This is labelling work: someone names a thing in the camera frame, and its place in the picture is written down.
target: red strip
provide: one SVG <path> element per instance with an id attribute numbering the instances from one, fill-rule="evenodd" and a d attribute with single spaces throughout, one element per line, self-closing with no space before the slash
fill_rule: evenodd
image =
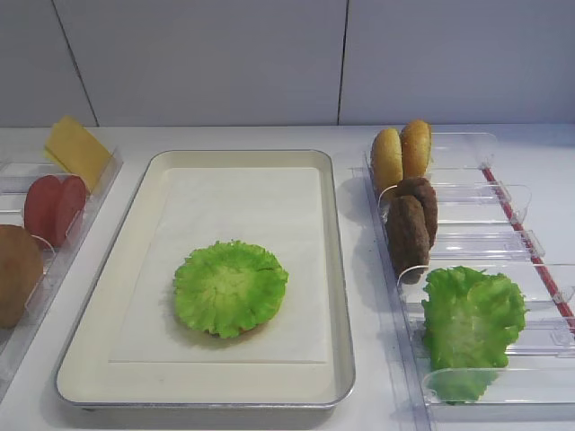
<path id="1" fill-rule="evenodd" d="M 495 177 L 493 176 L 493 172 L 491 172 L 490 168 L 483 168 L 482 169 L 483 172 L 483 176 L 485 177 L 485 179 L 489 182 L 497 182 L 495 180 Z M 500 190 L 500 188 L 497 188 L 498 194 L 500 195 L 500 198 L 502 198 L 503 193 Z M 505 215 L 507 216 L 507 219 L 509 220 L 509 222 L 511 223 L 511 225 L 513 226 L 513 229 L 516 231 L 520 231 L 523 232 L 523 225 L 515 219 L 515 217 L 513 216 L 513 210 L 511 209 L 511 205 L 509 204 L 509 202 L 507 202 L 507 200 L 505 199 L 500 199 L 500 203 L 501 203 L 501 207 L 503 208 L 503 211 L 505 212 Z M 524 238 L 526 245 L 530 248 L 532 248 L 533 244 L 527 239 Z M 531 256 L 531 261 L 533 263 L 535 263 L 536 265 L 543 265 L 543 260 L 539 257 L 539 256 Z M 549 273 L 549 270 L 547 269 L 547 267 L 545 266 L 536 266 L 535 270 L 539 273 L 539 277 L 543 280 L 545 286 L 547 287 L 547 291 L 549 292 L 549 294 L 553 297 L 559 297 L 557 294 L 559 294 L 559 287 L 557 287 L 557 284 L 555 283 L 555 281 L 553 280 L 553 277 L 551 277 L 551 274 Z M 554 301 L 555 304 L 557 305 L 557 310 L 559 310 L 559 312 L 561 313 L 561 316 L 563 316 L 564 318 L 567 318 L 568 323 L 569 323 L 569 327 L 570 327 L 570 331 L 575 334 L 575 325 L 573 324 L 575 322 L 575 320 L 573 320 L 573 311 L 571 310 L 571 308 L 569 307 L 569 305 L 567 305 L 565 302 L 563 301 Z"/>

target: tray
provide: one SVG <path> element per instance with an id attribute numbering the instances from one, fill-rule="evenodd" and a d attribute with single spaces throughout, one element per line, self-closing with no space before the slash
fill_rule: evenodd
<path id="1" fill-rule="evenodd" d="M 173 272 L 241 240 L 290 274 L 236 340 L 176 323 Z M 149 164 L 57 371 L 76 406 L 329 409 L 355 381 L 332 165 L 316 151 L 175 151 Z"/>
<path id="2" fill-rule="evenodd" d="M 531 198 L 529 189 L 502 184 L 491 170 L 492 149 L 497 146 L 494 136 L 434 134 L 434 145 L 426 176 L 438 195 L 436 244 L 427 266 L 407 269 L 399 277 L 387 250 L 387 204 L 374 190 L 369 151 L 365 153 L 367 197 L 400 348 L 401 362 L 392 367 L 392 384 L 397 405 L 409 406 L 409 420 L 402 427 L 441 430 L 453 420 L 483 421 L 491 414 L 503 414 L 507 421 L 564 418 L 564 408 L 575 406 L 570 388 L 575 378 L 571 312 L 575 265 L 543 262 L 543 247 L 535 233 L 522 225 Z M 526 328 L 509 346 L 506 368 L 429 369 L 429 354 L 422 343 L 425 276 L 435 268 L 459 265 L 506 274 L 519 284 L 526 298 Z M 410 277 L 414 271 L 422 274 L 416 283 Z M 480 399 L 437 396 L 438 383 L 455 386 L 469 376 L 493 379 Z"/>
<path id="3" fill-rule="evenodd" d="M 46 163 L 41 151 L 10 153 L 4 150 L 0 156 L 0 224 L 23 225 L 23 207 L 30 185 L 44 175 L 55 175 L 63 180 L 68 174 L 56 165 Z M 43 276 L 25 304 L 24 315 L 13 329 L 0 330 L 0 400 L 92 227 L 121 165 L 119 152 L 112 151 L 97 186 L 86 200 L 82 217 L 76 218 L 68 228 L 69 232 L 75 232 L 74 239 L 68 237 L 61 247 L 43 251 Z"/>

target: meat patty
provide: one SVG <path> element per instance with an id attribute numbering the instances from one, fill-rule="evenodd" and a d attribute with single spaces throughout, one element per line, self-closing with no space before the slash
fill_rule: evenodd
<path id="1" fill-rule="evenodd" d="M 399 277 L 405 269 L 429 263 L 429 234 L 425 225 L 423 207 L 414 196 L 392 199 L 385 223 L 388 250 Z M 402 281 L 416 283 L 424 268 L 406 274 Z"/>
<path id="2" fill-rule="evenodd" d="M 438 199 L 428 179 L 417 177 L 399 181 L 395 189 L 395 196 L 414 196 L 420 202 L 425 216 L 425 226 L 428 230 L 429 247 L 432 247 L 438 232 Z"/>

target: white tray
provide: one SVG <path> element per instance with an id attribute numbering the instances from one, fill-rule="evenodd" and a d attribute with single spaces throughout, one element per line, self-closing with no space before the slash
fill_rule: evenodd
<path id="1" fill-rule="evenodd" d="M 289 273 L 272 321 L 214 339 L 173 316 L 175 269 L 241 240 Z M 327 409 L 355 367 L 331 160 L 316 151 L 172 151 L 149 164 L 57 372 L 74 404 Z"/>

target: yellow cheese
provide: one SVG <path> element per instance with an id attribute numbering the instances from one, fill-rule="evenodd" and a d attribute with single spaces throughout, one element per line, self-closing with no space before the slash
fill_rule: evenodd
<path id="1" fill-rule="evenodd" d="M 66 171 L 78 175 L 93 191 L 108 161 L 110 152 L 70 116 L 64 116 L 52 127 L 45 153 Z"/>

